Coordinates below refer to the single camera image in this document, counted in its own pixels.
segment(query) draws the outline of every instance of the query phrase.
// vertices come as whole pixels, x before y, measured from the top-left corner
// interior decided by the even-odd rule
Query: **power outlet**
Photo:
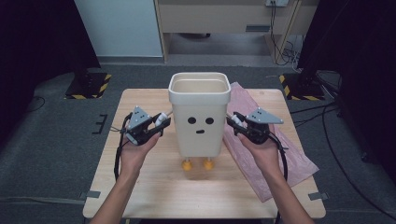
[[[288,2],[289,0],[266,0],[265,5],[268,7],[272,7],[273,5],[277,7],[286,7]]]

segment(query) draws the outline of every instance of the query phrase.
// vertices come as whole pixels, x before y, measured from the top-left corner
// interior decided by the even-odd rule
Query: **pink cloth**
[[[248,92],[238,83],[233,83],[231,86],[231,102],[228,103],[227,108],[227,111],[230,114],[236,111],[243,115],[248,115],[258,107],[253,98],[251,98]],[[318,167],[309,160],[276,126],[275,131],[277,138],[282,143],[282,146],[289,148],[285,150],[286,159],[288,161],[288,183],[293,187],[317,172]],[[238,164],[248,183],[256,192],[262,203],[271,199],[272,195],[264,177],[262,176],[262,172],[257,167],[250,152],[242,145],[238,137],[233,134],[233,128],[228,124],[226,124],[224,128],[223,139],[225,145],[233,156],[233,159]],[[283,171],[283,164],[280,156],[279,164]]]

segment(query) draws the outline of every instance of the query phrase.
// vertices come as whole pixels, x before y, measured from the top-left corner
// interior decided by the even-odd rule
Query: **white bin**
[[[177,73],[169,84],[182,157],[217,157],[231,87],[222,73]]]

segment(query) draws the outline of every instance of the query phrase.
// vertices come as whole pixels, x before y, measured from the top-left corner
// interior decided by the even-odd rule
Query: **yellow foot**
[[[211,170],[213,169],[213,166],[215,166],[215,163],[211,160],[205,159],[204,160],[204,167],[206,170]]]
[[[192,168],[191,161],[183,161],[181,167],[183,167],[184,171],[189,171]]]

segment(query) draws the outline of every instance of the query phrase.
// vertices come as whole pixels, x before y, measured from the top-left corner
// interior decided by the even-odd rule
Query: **black curtain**
[[[337,101],[344,119],[362,149],[396,183],[395,24],[394,0],[320,1],[299,67],[311,63],[314,70],[342,76]],[[318,49],[317,57],[310,57]]]
[[[89,67],[100,65],[73,0],[1,0],[0,144],[38,83]]]

